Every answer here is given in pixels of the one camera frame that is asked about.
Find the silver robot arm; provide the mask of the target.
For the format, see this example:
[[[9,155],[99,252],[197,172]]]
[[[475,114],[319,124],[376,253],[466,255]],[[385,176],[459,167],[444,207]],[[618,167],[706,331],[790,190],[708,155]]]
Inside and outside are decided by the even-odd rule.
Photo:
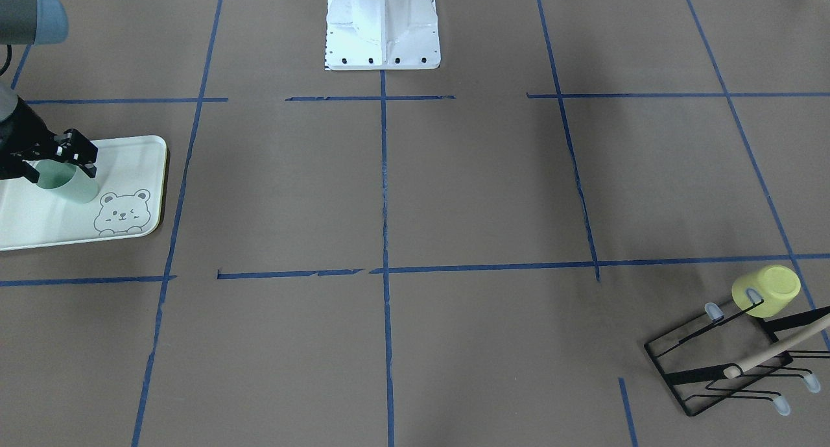
[[[60,0],[1,0],[2,45],[45,45],[64,42],[69,25]],[[38,183],[32,162],[52,160],[77,166],[95,178],[98,148],[71,128],[53,133],[39,115],[8,86],[2,86],[2,179],[26,178]]]

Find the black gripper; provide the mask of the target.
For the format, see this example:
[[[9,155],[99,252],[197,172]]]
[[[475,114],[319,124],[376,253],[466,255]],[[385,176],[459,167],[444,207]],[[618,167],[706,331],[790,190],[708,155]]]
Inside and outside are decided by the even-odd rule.
[[[88,178],[95,178],[98,147],[76,128],[56,136],[20,97],[1,123],[1,178],[26,178],[32,184],[40,173],[29,161],[56,160],[77,166]]]

